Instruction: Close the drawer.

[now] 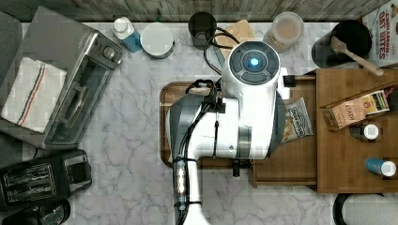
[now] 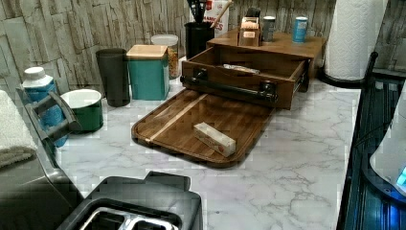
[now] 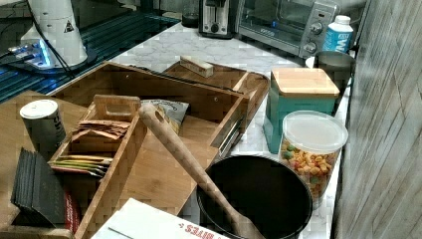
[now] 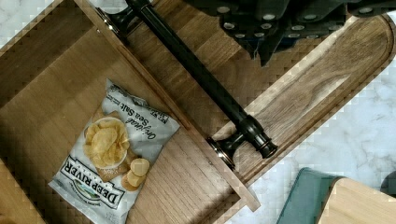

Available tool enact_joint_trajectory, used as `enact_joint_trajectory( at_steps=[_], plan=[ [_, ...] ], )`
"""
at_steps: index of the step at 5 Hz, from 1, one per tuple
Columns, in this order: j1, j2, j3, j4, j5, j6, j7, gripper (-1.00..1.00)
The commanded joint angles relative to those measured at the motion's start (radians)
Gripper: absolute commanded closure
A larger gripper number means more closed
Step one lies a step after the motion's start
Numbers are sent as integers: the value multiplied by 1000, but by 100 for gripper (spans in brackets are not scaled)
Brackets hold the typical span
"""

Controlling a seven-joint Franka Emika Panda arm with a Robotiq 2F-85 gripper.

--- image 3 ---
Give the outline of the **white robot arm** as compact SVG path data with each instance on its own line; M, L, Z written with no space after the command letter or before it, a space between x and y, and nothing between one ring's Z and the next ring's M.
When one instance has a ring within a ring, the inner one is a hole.
M40 44L41 54L28 61L40 70L75 67L87 58L71 0L27 0L33 26L21 37L23 44Z

